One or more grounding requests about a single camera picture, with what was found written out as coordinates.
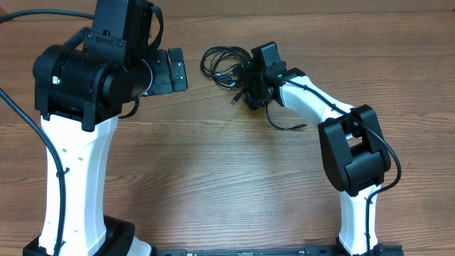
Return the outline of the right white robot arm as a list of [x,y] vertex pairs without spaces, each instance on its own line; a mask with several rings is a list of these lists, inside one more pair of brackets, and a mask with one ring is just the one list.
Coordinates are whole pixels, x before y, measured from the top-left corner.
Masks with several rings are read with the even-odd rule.
[[382,255],[375,234],[375,210],[391,160],[375,111],[338,101],[300,69],[288,69],[275,42],[242,50],[234,74],[245,85],[251,110],[270,100],[293,110],[318,130],[323,169],[340,193],[342,255]]

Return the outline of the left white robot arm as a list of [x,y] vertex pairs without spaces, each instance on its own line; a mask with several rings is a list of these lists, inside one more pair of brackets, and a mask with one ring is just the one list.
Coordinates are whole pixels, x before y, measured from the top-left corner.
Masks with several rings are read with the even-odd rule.
[[25,255],[156,254],[132,223],[103,213],[103,199],[123,105],[188,87],[182,50],[149,36],[162,17],[149,1],[98,1],[91,27],[36,59],[35,108],[50,146],[45,222]]

